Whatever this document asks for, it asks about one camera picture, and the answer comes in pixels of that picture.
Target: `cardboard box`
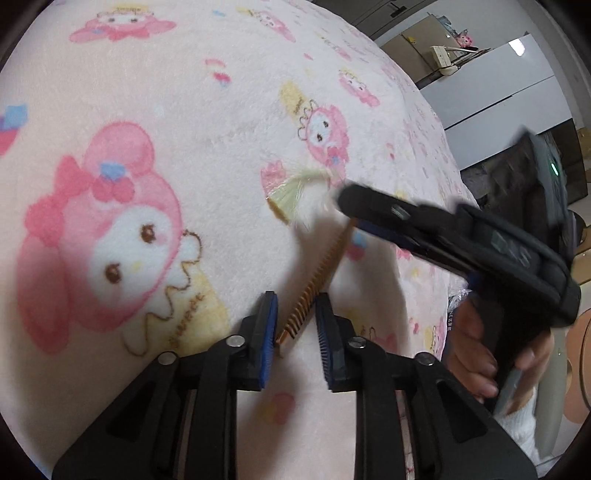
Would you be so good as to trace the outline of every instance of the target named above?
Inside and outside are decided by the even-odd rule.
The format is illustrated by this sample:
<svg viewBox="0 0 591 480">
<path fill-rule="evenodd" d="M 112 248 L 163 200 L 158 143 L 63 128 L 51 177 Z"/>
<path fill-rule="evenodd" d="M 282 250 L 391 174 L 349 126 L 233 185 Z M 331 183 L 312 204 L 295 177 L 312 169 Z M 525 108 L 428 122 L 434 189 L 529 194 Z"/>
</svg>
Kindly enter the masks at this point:
<svg viewBox="0 0 591 480">
<path fill-rule="evenodd" d="M 417 50 L 402 35 L 394 37 L 382 50 L 402 68 L 411 80 L 417 83 L 434 70 Z"/>
<path fill-rule="evenodd" d="M 458 48 L 456 39 L 449 34 L 434 15 L 429 15 L 427 18 L 415 23 L 412 27 L 407 28 L 402 32 L 402 36 L 421 54 L 432 68 L 432 72 L 437 70 L 437 62 L 435 62 L 431 51 L 432 46 L 441 45 L 443 47 Z M 454 60 L 455 56 L 453 53 L 450 58 Z"/>
<path fill-rule="evenodd" d="M 457 47 L 456 40 L 429 15 L 382 46 L 382 50 L 417 83 L 438 69 L 431 47 Z"/>
</svg>

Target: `metal screw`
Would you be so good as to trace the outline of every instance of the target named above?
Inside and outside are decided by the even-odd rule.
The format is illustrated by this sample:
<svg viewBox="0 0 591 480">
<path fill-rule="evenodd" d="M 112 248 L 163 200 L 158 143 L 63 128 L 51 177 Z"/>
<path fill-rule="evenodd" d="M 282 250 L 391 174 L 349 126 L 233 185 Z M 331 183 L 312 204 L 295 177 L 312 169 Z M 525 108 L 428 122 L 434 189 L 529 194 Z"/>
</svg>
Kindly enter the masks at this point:
<svg viewBox="0 0 591 480">
<path fill-rule="evenodd" d="M 246 339 L 242 335 L 232 335 L 231 337 L 226 338 L 226 345 L 239 347 L 244 345 Z"/>
<path fill-rule="evenodd" d="M 419 352 L 414 357 L 417 362 L 427 366 L 432 365 L 437 361 L 437 359 L 429 352 Z"/>
<path fill-rule="evenodd" d="M 365 348 L 366 340 L 363 337 L 351 337 L 349 345 L 353 348 Z"/>
<path fill-rule="evenodd" d="M 390 211 L 401 220 L 407 220 L 410 218 L 410 214 L 399 205 L 392 205 Z"/>
<path fill-rule="evenodd" d="M 160 365 L 172 365 L 177 361 L 177 358 L 174 352 L 164 352 L 158 356 L 158 363 Z"/>
</svg>

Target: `wall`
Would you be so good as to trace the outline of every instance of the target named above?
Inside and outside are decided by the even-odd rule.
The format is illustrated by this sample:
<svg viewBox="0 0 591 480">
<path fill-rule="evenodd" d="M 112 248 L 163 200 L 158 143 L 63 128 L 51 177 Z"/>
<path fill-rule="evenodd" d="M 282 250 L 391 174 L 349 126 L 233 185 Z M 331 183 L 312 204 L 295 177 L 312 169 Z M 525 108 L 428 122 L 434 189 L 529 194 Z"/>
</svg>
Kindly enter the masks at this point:
<svg viewBox="0 0 591 480">
<path fill-rule="evenodd" d="M 535 0 L 518 0 L 554 52 L 566 80 L 572 88 L 582 117 L 582 124 L 591 127 L 591 74 L 583 60 L 554 18 Z"/>
<path fill-rule="evenodd" d="M 529 5 L 529 2 L 535 3 L 535 0 L 519 0 Z M 579 109 L 579 103 L 585 104 L 585 99 L 591 102 L 588 93 L 583 94 L 583 89 L 575 84 L 573 77 L 573 68 L 569 67 L 567 73 L 563 70 L 561 62 L 555 54 L 551 45 L 549 45 L 542 31 L 534 20 L 528 15 L 528 12 L 518 0 L 438 0 L 435 3 L 425 7 L 420 12 L 406 18 L 393 29 L 382 35 L 376 40 L 377 45 L 382 46 L 396 35 L 402 33 L 408 27 L 425 18 L 428 14 L 437 17 L 445 15 L 453 24 L 457 31 L 468 29 L 470 36 L 474 40 L 474 45 L 480 48 L 497 48 L 501 45 L 522 37 L 525 32 L 529 32 L 535 38 L 542 52 L 548 59 L 556 79 L 562 88 L 566 101 L 569 104 L 573 115 L 574 123 L 577 128 L 591 125 L 591 115 L 583 117 Z M 557 33 L 553 35 L 553 45 L 556 48 L 558 41 Z"/>
</svg>

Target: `black handle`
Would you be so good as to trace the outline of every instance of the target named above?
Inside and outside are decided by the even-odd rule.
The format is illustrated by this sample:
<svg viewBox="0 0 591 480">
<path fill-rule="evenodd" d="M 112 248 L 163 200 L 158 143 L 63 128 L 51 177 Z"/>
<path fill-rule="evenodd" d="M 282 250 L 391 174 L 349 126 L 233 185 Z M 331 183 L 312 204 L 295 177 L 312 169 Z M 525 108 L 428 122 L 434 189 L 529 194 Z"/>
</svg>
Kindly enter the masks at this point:
<svg viewBox="0 0 591 480">
<path fill-rule="evenodd" d="M 548 328 L 543 318 L 525 310 L 513 298 L 503 294 L 479 297 L 470 296 L 484 324 L 483 344 L 495 357 L 498 370 L 495 382 L 499 392 L 505 387 L 515 360 L 521 351 L 540 333 Z M 487 398 L 485 407 L 495 411 L 499 396 Z"/>
</svg>

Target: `my melody character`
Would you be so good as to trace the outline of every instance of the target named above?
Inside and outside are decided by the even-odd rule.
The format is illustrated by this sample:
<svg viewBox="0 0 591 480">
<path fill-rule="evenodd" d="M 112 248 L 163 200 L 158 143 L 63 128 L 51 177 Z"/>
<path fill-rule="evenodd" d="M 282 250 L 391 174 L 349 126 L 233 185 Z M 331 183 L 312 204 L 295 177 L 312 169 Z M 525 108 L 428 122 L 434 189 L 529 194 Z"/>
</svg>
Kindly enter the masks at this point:
<svg viewBox="0 0 591 480">
<path fill-rule="evenodd" d="M 319 106 L 314 100 L 303 108 L 298 138 L 306 142 L 312 156 L 332 171 L 340 184 L 346 178 L 345 164 L 349 161 L 347 122 L 334 105 Z"/>
<path fill-rule="evenodd" d="M 265 10 L 245 10 L 242 8 L 239 8 L 238 11 L 258 19 L 261 24 L 279 33 L 279 35 L 281 35 L 286 40 L 289 40 L 290 42 L 296 41 L 296 38 L 292 35 L 289 28 L 287 28 L 287 26 L 281 20 L 271 13 Z"/>
<path fill-rule="evenodd" d="M 83 43 L 108 38 L 111 41 L 127 37 L 149 38 L 150 35 L 172 30 L 175 22 L 158 20 L 142 5 L 122 5 L 114 10 L 99 13 L 84 28 L 70 35 L 70 41 Z"/>
<path fill-rule="evenodd" d="M 376 96 L 372 95 L 368 90 L 367 85 L 360 82 L 359 79 L 352 73 L 341 70 L 339 73 L 339 83 L 347 90 L 351 95 L 355 95 L 361 103 L 365 103 L 369 106 L 378 106 L 379 100 Z"/>
<path fill-rule="evenodd" d="M 460 32 L 460 34 L 455 38 L 456 38 L 457 44 L 461 48 L 471 47 L 472 43 L 474 42 L 472 40 L 472 37 L 470 35 L 468 35 L 468 30 L 464 30 L 464 31 Z"/>
<path fill-rule="evenodd" d="M 306 142 L 311 156 L 329 171 L 331 184 L 342 183 L 349 161 L 349 136 L 343 114 L 334 105 L 321 106 L 307 98 L 291 81 L 281 87 L 280 99 L 298 126 L 298 138 Z"/>
<path fill-rule="evenodd" d="M 226 335 L 225 308 L 199 268 L 199 237 L 184 231 L 176 195 L 154 171 L 154 147 L 138 125 L 104 127 L 81 166 L 64 157 L 53 192 L 29 207 L 24 223 L 18 306 L 44 352 L 67 346 L 73 322 L 119 329 L 136 355 L 150 343 L 193 353 Z"/>
</svg>

